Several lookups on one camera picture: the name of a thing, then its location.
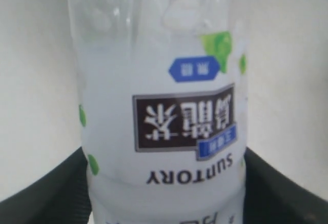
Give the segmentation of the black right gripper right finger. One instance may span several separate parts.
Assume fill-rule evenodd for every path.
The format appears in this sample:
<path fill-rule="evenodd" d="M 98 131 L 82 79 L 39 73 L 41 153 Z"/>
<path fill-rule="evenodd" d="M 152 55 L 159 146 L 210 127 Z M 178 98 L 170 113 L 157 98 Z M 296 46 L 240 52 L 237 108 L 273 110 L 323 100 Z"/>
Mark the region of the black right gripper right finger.
<path fill-rule="evenodd" d="M 243 223 L 327 224 L 327 201 L 299 186 L 247 148 Z"/>

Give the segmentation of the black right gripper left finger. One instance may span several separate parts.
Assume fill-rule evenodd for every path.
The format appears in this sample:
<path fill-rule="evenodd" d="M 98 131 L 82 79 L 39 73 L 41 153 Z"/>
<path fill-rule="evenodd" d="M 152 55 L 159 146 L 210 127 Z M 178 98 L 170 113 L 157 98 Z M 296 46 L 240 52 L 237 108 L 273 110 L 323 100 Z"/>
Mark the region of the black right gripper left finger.
<path fill-rule="evenodd" d="M 1 201 L 1 223 L 88 223 L 87 160 L 77 149 L 51 172 Z"/>

